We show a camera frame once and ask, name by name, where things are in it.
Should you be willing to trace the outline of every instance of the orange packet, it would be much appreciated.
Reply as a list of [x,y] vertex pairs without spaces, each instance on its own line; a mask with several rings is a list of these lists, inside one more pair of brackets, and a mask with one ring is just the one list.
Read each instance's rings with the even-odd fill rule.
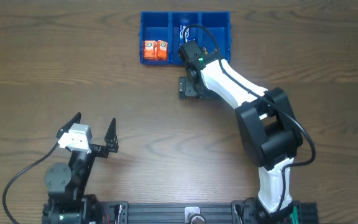
[[168,60],[168,43],[163,40],[157,41],[157,60]]
[[155,53],[155,41],[154,40],[145,40],[143,42],[143,58],[154,60],[156,59]]

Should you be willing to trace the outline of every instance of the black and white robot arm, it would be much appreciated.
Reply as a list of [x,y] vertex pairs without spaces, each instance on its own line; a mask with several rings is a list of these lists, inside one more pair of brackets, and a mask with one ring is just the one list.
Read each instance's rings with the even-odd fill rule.
[[[268,91],[248,81],[230,67],[218,50],[204,52],[194,40],[183,44],[178,53],[187,78],[195,86],[201,85],[202,89],[218,94],[236,112],[244,149],[259,167],[260,190],[256,200],[259,219],[264,223],[282,220],[293,210],[287,167],[302,145],[300,130],[289,118],[295,120],[286,94],[279,88]],[[280,109],[275,110],[266,100]],[[276,121],[264,126],[262,120],[267,117],[276,117]]]

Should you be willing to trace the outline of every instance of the blue tray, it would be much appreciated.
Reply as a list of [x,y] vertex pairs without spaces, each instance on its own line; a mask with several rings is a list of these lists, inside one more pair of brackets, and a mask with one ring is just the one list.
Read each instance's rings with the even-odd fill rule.
[[[181,24],[199,24],[211,31],[221,48],[221,54],[230,62],[231,25],[230,12],[142,12],[140,17],[139,57],[145,65],[181,65],[178,55],[179,30]],[[190,28],[189,39],[206,47],[208,52],[215,49],[212,38],[197,28]],[[168,60],[143,59],[142,43],[145,40],[163,40],[168,42]]]

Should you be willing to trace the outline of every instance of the wood grain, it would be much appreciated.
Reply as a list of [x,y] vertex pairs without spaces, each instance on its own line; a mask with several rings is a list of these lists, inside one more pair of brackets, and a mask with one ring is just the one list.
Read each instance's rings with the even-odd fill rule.
[[[129,202],[230,202],[259,190],[232,109],[178,99],[181,67],[139,63],[141,11],[231,12],[232,67],[280,86],[317,146],[291,172],[294,199],[322,223],[358,222],[358,1],[0,1],[0,223],[9,179],[53,146],[77,111],[102,143],[117,118],[120,150],[97,159],[86,193]],[[301,146],[296,160],[310,155]],[[20,223],[40,223],[56,151],[9,189]]]

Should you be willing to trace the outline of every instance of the black cable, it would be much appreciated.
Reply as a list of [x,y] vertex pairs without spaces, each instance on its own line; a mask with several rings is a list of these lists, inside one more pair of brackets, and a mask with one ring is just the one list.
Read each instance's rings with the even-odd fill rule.
[[[189,27],[199,27],[201,29],[203,29],[213,40],[215,46],[216,46],[216,51],[217,53],[221,53],[218,42],[216,41],[215,37],[212,35],[212,33],[205,27],[198,25],[198,24],[190,24],[188,25],[184,30],[183,30],[183,41],[186,42],[185,39],[185,32]],[[308,134],[308,132],[304,129],[304,127],[295,119],[293,119],[290,115],[288,115],[286,112],[282,111],[277,105],[275,105],[275,103],[266,100],[263,96],[259,96],[258,94],[256,94],[255,92],[253,92],[252,90],[248,89],[247,87],[245,87],[243,84],[241,84],[240,82],[238,82],[235,78],[231,77],[230,74],[227,73],[227,71],[223,68],[222,65],[222,61],[221,59],[218,60],[219,62],[219,66],[221,67],[222,72],[228,77],[230,78],[235,84],[239,85],[241,88],[243,88],[245,91],[247,91],[248,93],[250,93],[251,95],[254,95],[256,98],[258,98],[259,100],[262,100],[264,103],[268,104],[269,106],[271,106],[273,108],[273,110],[278,111],[279,113],[283,114],[284,116],[286,116],[292,123],[295,124],[295,126],[298,127],[298,129],[302,132],[302,134],[305,136],[306,140],[308,141],[309,145],[310,145],[310,149],[311,149],[311,157],[310,159],[308,159],[307,161],[304,162],[297,162],[297,163],[293,163],[293,164],[287,164],[285,166],[283,166],[283,168],[281,169],[281,173],[282,173],[282,177],[283,177],[283,191],[281,194],[281,198],[280,198],[280,203],[278,204],[278,208],[276,210],[280,211],[281,206],[283,204],[284,201],[284,196],[285,196],[285,169],[289,168],[289,167],[297,167],[297,166],[305,166],[308,165],[310,163],[312,163],[314,161],[314,159],[316,158],[316,148],[314,146],[313,140],[311,139],[310,135]]]
[[48,156],[50,156],[54,150],[56,149],[56,147],[59,145],[59,143],[56,142],[56,144],[52,147],[52,149],[48,152],[48,154],[44,155],[43,158],[37,160],[35,163],[29,165],[28,167],[24,168],[22,171],[20,171],[19,173],[17,173],[6,185],[4,193],[2,194],[2,205],[4,207],[5,213],[6,215],[9,217],[9,219],[14,223],[14,224],[19,224],[16,219],[13,218],[13,216],[11,215],[11,213],[9,212],[9,210],[7,209],[7,205],[6,205],[6,194],[7,194],[7,190],[9,189],[9,187],[12,185],[12,183],[18,178],[20,177],[22,174],[24,174],[25,172],[27,172],[29,169],[35,167],[36,165],[38,165],[40,162],[44,161]]

